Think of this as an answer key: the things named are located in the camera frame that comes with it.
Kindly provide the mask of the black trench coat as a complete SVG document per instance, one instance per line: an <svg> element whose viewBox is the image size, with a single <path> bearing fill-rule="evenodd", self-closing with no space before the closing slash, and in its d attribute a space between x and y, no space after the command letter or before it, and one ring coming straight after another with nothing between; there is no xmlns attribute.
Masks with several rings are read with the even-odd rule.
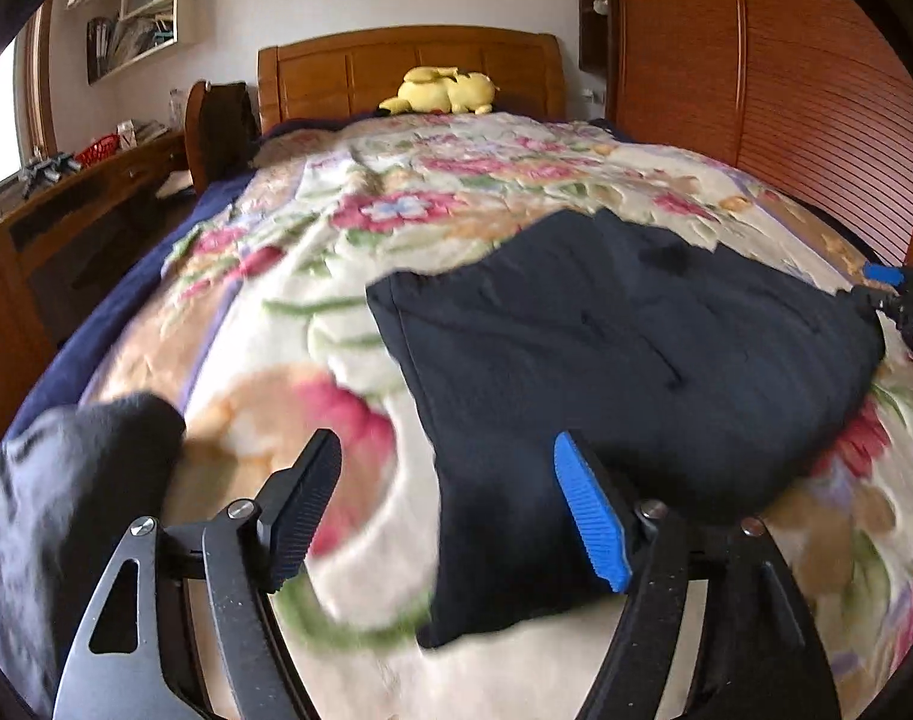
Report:
<svg viewBox="0 0 913 720"><path fill-rule="evenodd" d="M367 304L434 447L426 649L626 588L585 550L562 434L640 496L733 522L815 463L884 355L851 299L605 210L559 211L447 273L395 271Z"/></svg>

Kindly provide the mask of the dark grey folded garment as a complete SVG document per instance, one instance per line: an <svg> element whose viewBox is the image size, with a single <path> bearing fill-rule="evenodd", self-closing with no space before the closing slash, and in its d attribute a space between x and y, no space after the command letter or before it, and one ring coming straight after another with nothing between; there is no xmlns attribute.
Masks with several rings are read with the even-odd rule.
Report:
<svg viewBox="0 0 913 720"><path fill-rule="evenodd" d="M87 603L125 528L157 515L185 421L141 392L45 411L0 444L0 718L52 715Z"/></svg>

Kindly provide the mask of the wooden louvered wardrobe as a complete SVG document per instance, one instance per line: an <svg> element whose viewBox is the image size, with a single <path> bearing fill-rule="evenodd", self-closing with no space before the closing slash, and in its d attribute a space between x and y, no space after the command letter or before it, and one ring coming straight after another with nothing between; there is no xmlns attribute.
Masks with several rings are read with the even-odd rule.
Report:
<svg viewBox="0 0 913 720"><path fill-rule="evenodd" d="M855 0L580 0L637 142L712 156L913 265L913 80Z"/></svg>

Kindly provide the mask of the navy bed sheet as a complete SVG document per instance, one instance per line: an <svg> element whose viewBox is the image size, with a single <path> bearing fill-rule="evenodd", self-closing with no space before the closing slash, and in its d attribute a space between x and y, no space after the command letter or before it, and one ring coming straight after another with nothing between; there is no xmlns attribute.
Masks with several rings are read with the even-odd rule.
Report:
<svg viewBox="0 0 913 720"><path fill-rule="evenodd" d="M280 145L283 138L290 133L344 133L363 121L380 121L386 119L388 114L361 114L349 119L290 119L281 125L269 130L268 135L259 142L245 142L247 146ZM591 121L573 122L543 122L548 127L568 127L569 125L586 125L595 127L600 132L608 133L613 142L634 143L634 140L619 130L605 117L591 119ZM232 206L255 176L255 169L244 167L244 171L237 176L221 179L206 188L201 199L194 205L193 211L185 221L178 224L175 231L170 232L159 244L155 244L149 254L130 268L130 271L116 283L109 295L100 301L100 304L89 314L81 327L70 336L70 339L61 346L47 371L41 374L34 387L30 388L29 395L24 398L9 424L6 433L2 434L3 440L15 439L20 433L32 424L41 413L59 408L60 406L73 406L84 397L95 371L100 367L105 356L120 338L126 325L133 320L141 310L155 289L159 288L164 277L167 257L183 239L193 239L188 244L194 250L196 244L203 242L203 227L212 218L221 215L222 211ZM247 278L256 277L270 266L279 262L284 257L283 244L251 244L245 255L233 254L224 247L216 254L224 265L217 273L217 277L206 277L205 288L216 286L222 278L230 278L241 283ZM191 294L200 294L201 289L188 288Z"/></svg>

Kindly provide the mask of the floral bed blanket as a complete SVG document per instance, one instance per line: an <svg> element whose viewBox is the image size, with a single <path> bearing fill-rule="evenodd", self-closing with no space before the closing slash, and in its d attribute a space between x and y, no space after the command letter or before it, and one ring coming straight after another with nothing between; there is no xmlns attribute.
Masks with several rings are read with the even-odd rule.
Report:
<svg viewBox="0 0 913 720"><path fill-rule="evenodd" d="M559 211L611 211L702 249L728 247L826 293L863 283L832 227L756 177L680 148L613 142L523 115L401 115L263 145L239 200L183 239L91 385L148 390L187 423L166 520L250 497L312 434L343 469L301 572L269 601L325 718L575 718L623 614L619 593L440 649L419 644L439 565L434 447L380 336L370 286L479 262ZM241 283L216 254L283 244ZM201 289L191 294L188 288ZM913 355L875 314L884 355L858 413L756 517L813 616L840 718L893 717L913 676ZM684 710L705 583L655 717Z"/></svg>

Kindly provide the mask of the wooden desk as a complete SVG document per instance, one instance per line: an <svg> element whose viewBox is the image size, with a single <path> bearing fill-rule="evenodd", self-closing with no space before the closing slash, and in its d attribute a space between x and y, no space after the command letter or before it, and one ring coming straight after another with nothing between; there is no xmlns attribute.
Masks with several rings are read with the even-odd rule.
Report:
<svg viewBox="0 0 913 720"><path fill-rule="evenodd" d="M185 167L183 135L169 133L87 167L0 220L0 439L58 353L32 273L120 203Z"/></svg>

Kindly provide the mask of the yellow plush toy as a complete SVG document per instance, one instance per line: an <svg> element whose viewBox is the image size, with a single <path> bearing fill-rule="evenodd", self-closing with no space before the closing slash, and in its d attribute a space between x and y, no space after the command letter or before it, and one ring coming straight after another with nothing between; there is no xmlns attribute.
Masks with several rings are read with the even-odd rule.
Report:
<svg viewBox="0 0 913 720"><path fill-rule="evenodd" d="M489 114L499 91L488 75L457 67L416 67L404 75L397 94L379 104L398 114Z"/></svg>

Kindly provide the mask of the red basket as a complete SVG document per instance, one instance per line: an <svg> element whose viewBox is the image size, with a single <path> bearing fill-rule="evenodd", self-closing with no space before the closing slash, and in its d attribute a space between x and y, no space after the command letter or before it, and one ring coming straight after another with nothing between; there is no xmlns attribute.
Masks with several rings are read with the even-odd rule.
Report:
<svg viewBox="0 0 913 720"><path fill-rule="evenodd" d="M120 135L118 133L107 133L104 137L97 138L95 142L82 148L79 153L74 155L74 160L82 169L94 167L102 161L108 160L120 151Z"/></svg>

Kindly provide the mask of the wooden bed headboard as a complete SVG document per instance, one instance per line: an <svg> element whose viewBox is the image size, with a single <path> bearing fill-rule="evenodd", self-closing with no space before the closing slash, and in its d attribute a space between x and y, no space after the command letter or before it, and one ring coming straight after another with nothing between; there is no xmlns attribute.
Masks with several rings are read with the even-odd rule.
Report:
<svg viewBox="0 0 913 720"><path fill-rule="evenodd" d="M546 32L486 26L359 29L258 52L258 107L265 132L292 119L340 121L392 98L416 67L482 71L500 110L567 117L561 47Z"/></svg>

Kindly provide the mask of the white wall shelf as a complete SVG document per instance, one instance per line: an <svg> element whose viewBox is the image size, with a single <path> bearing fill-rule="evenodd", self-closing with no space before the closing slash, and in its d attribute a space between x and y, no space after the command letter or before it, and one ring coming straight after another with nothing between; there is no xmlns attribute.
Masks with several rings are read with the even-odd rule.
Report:
<svg viewBox="0 0 913 720"><path fill-rule="evenodd" d="M87 83L155 59L167 50L191 46L198 37L194 0L68 0L98 2L100 13L87 21Z"/></svg>

